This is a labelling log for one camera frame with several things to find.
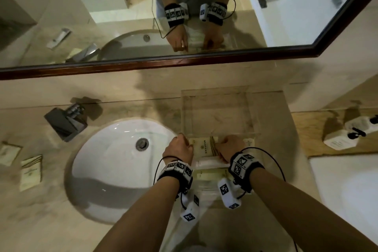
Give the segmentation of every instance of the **mirror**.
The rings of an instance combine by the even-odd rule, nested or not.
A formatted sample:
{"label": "mirror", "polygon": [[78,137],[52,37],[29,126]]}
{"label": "mirror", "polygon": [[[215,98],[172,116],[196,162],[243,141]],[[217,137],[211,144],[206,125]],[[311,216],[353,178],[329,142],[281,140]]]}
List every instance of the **mirror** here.
{"label": "mirror", "polygon": [[263,52],[269,47],[311,45],[350,2],[0,1],[0,71],[21,67],[44,70],[91,64],[142,64],[146,58],[189,59],[206,54],[220,56],[235,50]]}

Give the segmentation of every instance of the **white toiletry bottle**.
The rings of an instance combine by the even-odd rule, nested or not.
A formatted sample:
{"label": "white toiletry bottle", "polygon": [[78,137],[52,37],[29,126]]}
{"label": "white toiletry bottle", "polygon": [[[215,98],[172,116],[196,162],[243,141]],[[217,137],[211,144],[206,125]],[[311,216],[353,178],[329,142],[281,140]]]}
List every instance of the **white toiletry bottle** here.
{"label": "white toiletry bottle", "polygon": [[339,130],[326,135],[323,142],[330,148],[340,151],[342,149],[355,147],[358,143],[359,136],[357,132]]}
{"label": "white toiletry bottle", "polygon": [[372,118],[360,116],[345,123],[345,129],[351,131],[353,128],[362,130],[367,134],[378,131],[378,115]]}

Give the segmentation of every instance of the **faucet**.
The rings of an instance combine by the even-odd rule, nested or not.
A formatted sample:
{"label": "faucet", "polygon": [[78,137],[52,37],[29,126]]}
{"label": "faucet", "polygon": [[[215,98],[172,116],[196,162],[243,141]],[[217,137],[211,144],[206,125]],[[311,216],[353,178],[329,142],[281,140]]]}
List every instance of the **faucet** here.
{"label": "faucet", "polygon": [[80,117],[84,110],[84,107],[77,103],[66,110],[56,107],[45,114],[45,119],[62,140],[69,142],[88,126]]}

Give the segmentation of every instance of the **wristband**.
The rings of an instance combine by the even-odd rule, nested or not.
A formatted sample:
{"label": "wristband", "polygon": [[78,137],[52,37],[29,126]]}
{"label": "wristband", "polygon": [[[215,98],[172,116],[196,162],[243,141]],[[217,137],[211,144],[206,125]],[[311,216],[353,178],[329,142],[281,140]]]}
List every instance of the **wristband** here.
{"label": "wristband", "polygon": [[209,7],[209,12],[207,17],[210,22],[216,25],[222,26],[223,19],[226,17],[227,5],[222,2],[213,2]]}
{"label": "wristband", "polygon": [[249,181],[249,175],[254,169],[258,167],[264,169],[264,166],[258,162],[258,159],[242,151],[234,154],[230,160],[229,173],[235,178],[234,183],[239,184],[241,188],[251,193],[252,187]]}
{"label": "wristband", "polygon": [[188,15],[187,9],[177,3],[171,3],[164,8],[168,20],[169,28],[184,24],[184,19]]}
{"label": "wristband", "polygon": [[177,178],[180,182],[180,188],[178,190],[178,193],[180,192],[186,192],[190,189],[193,177],[192,177],[192,168],[189,164],[186,164],[185,162],[182,162],[180,160],[174,160],[166,165],[166,167],[163,168],[159,175],[159,179],[165,177],[165,176],[171,176],[174,178]]}

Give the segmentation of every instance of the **fist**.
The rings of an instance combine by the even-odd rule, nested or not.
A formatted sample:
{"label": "fist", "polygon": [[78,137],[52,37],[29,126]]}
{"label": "fist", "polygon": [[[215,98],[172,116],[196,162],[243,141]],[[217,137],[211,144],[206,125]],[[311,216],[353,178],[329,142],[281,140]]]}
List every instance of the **fist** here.
{"label": "fist", "polygon": [[[189,141],[185,135],[178,134],[178,136],[171,140],[163,152],[163,157],[165,156],[175,156],[181,159],[183,162],[191,165],[193,160],[193,146],[189,144]],[[174,157],[165,158],[164,162],[165,164],[168,164],[173,160],[176,159]]]}
{"label": "fist", "polygon": [[177,25],[167,35],[167,40],[173,51],[188,51],[188,38],[183,24]]}
{"label": "fist", "polygon": [[220,158],[226,163],[230,162],[234,154],[246,147],[243,139],[235,135],[228,135],[220,143],[215,144]]}
{"label": "fist", "polygon": [[205,39],[203,41],[204,49],[219,49],[224,41],[222,34],[222,26],[213,22],[208,22],[205,31]]}

